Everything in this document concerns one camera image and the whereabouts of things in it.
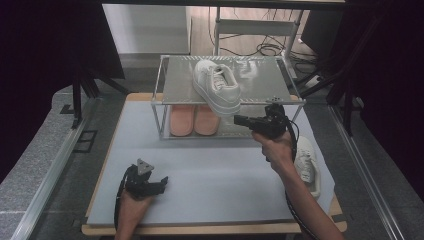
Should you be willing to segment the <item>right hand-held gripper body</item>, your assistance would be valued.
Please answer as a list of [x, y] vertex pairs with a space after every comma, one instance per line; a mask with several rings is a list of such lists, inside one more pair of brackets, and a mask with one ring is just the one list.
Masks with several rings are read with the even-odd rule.
[[254, 117], [249, 120], [249, 129], [276, 139], [289, 129], [289, 120], [281, 104], [271, 103], [265, 107], [264, 117]]

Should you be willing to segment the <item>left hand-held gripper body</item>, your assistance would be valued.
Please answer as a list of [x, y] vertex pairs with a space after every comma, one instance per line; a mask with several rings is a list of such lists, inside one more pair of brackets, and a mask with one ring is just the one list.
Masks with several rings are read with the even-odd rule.
[[126, 171], [125, 188], [136, 199], [157, 195], [156, 186], [149, 182], [154, 167], [142, 159]]

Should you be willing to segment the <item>white sneaker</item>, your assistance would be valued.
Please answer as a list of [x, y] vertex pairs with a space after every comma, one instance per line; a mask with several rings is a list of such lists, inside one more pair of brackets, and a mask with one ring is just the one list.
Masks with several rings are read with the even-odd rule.
[[311, 195], [318, 199], [321, 195], [321, 173], [315, 149], [310, 140], [304, 136], [298, 138], [294, 166]]
[[216, 115], [227, 117], [239, 112], [241, 90], [228, 66], [200, 60], [193, 70], [192, 85]]

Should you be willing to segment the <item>metal two-tier shoe rack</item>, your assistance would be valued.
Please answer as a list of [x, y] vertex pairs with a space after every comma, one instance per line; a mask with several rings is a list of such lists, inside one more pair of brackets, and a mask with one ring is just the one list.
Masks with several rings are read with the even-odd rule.
[[[156, 84], [163, 87], [155, 93], [151, 104], [159, 136], [173, 139], [171, 110], [174, 105], [204, 105], [206, 101], [193, 87], [193, 71], [200, 56], [164, 56], [161, 59]], [[262, 117], [265, 107], [272, 103], [284, 107], [285, 114], [294, 121], [306, 101], [295, 86], [296, 76], [281, 57], [270, 56], [211, 56], [216, 64], [228, 66], [241, 88], [239, 113], [248, 117]]]

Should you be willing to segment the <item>person's left hand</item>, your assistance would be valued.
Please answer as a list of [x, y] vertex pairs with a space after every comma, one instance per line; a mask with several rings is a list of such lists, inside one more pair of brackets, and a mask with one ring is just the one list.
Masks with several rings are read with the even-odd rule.
[[152, 202], [152, 196], [137, 199], [124, 190], [120, 198], [119, 221], [121, 223], [138, 224], [143, 219]]

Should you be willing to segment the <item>person's right hand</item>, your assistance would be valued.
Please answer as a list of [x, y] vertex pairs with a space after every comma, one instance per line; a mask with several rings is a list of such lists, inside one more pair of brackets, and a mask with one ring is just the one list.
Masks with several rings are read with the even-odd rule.
[[253, 132], [252, 137], [262, 145], [262, 154], [270, 161], [271, 168], [280, 176], [287, 176], [295, 173], [292, 161], [292, 141], [291, 135], [285, 132], [276, 139]]

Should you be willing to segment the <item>pink slipper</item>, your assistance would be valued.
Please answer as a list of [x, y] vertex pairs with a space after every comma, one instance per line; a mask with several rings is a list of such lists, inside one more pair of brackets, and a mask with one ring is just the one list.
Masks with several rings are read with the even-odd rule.
[[182, 137], [189, 135], [194, 126], [193, 105], [174, 105], [170, 114], [170, 133]]
[[220, 118], [207, 105], [200, 105], [194, 121], [194, 130], [196, 133], [204, 136], [210, 136], [216, 133], [220, 123]]

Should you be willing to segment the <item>light grey table mat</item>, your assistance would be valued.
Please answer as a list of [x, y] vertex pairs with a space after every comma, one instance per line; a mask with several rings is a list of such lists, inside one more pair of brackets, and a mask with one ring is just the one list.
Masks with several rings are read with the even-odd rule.
[[91, 211], [90, 225], [114, 222], [115, 197], [127, 168], [142, 159], [154, 166], [150, 180], [169, 178], [143, 223], [184, 225], [290, 220], [284, 186], [245, 138], [159, 138], [151, 104], [124, 104]]

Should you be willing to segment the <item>white power strip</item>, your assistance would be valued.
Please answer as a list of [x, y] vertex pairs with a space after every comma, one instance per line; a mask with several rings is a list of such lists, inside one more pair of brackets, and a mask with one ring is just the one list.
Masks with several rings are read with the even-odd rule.
[[322, 81], [322, 77], [319, 75], [315, 75], [314, 77], [312, 77], [306, 84], [305, 86], [307, 88], [311, 88], [313, 86], [315, 86], [316, 84], [318, 84], [319, 82]]

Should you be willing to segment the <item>black metal stand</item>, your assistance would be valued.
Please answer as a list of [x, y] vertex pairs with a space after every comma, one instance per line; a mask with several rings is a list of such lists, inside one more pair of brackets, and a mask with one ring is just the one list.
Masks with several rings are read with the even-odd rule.
[[341, 99], [344, 99], [342, 126], [349, 135], [351, 135], [354, 83], [358, 75], [356, 66], [360, 55], [364, 52], [368, 41], [380, 22], [381, 19], [379, 17], [373, 16], [363, 26], [357, 27], [346, 45], [340, 51], [319, 63], [314, 71], [314, 73], [319, 73], [333, 69], [333, 72], [325, 75], [323, 80], [300, 93], [302, 98], [306, 98], [318, 90], [331, 85], [326, 102], [333, 106], [338, 104]]
[[100, 90], [95, 83], [99, 79], [106, 83], [118, 92], [128, 95], [130, 90], [118, 84], [112, 78], [107, 77], [105, 74], [90, 68], [79, 67], [72, 77], [72, 97], [73, 97], [73, 124], [72, 128], [76, 129], [82, 122], [82, 105], [81, 105], [81, 91], [84, 91], [89, 98], [97, 98]]

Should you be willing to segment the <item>dark monitor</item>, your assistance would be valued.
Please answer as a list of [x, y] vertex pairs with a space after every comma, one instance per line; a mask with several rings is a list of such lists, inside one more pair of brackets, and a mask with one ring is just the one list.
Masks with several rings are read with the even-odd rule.
[[311, 10], [304, 25], [301, 40], [319, 58], [330, 56], [343, 13], [339, 11]]

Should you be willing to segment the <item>white board panel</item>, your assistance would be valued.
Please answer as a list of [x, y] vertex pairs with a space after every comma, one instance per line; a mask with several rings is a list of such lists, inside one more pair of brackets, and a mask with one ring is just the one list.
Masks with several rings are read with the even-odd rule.
[[119, 54], [188, 54], [191, 17], [185, 6], [103, 4]]

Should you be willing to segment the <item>dark curtain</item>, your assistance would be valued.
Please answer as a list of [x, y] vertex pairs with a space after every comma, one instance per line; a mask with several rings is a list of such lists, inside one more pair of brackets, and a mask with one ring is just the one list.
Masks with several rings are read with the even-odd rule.
[[333, 50], [350, 52], [377, 15], [381, 22], [333, 91], [361, 98], [366, 126], [424, 199], [424, 0], [346, 10]]
[[99, 0], [0, 0], [0, 182], [78, 76], [124, 76]]

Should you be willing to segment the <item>long aluminium floor rail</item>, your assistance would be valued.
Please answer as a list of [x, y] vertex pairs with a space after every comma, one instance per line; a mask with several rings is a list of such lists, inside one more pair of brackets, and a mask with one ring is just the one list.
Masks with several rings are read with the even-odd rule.
[[79, 137], [93, 117], [98, 104], [98, 99], [88, 99], [84, 104], [80, 123], [66, 132], [66, 136], [52, 159], [49, 169], [43, 175], [28, 207], [25, 211], [18, 211], [18, 214], [22, 214], [22, 218], [10, 240], [28, 240], [30, 238]]
[[370, 199], [379, 215], [379, 218], [385, 228], [390, 240], [405, 240], [396, 217], [394, 216], [389, 204], [383, 197], [377, 183], [375, 182], [356, 142], [350, 136], [342, 123], [341, 114], [334, 106], [328, 107], [329, 113], [336, 124], [339, 134], [347, 147], [347, 150], [356, 166], [358, 174], [370, 196]]

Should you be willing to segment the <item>grey metal frame stand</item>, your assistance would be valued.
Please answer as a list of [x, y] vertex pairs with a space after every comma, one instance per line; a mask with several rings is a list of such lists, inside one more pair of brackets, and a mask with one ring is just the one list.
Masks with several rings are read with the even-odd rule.
[[296, 40], [303, 13], [304, 11], [300, 10], [293, 21], [290, 19], [287, 21], [225, 19], [221, 17], [221, 8], [217, 7], [212, 39], [214, 45], [213, 54], [218, 55], [220, 53], [221, 47], [219, 46], [219, 42], [221, 34], [226, 34], [228, 37], [241, 35], [264, 36], [265, 39], [282, 36], [286, 38], [287, 42], [281, 46], [280, 54], [285, 59], [288, 59]]

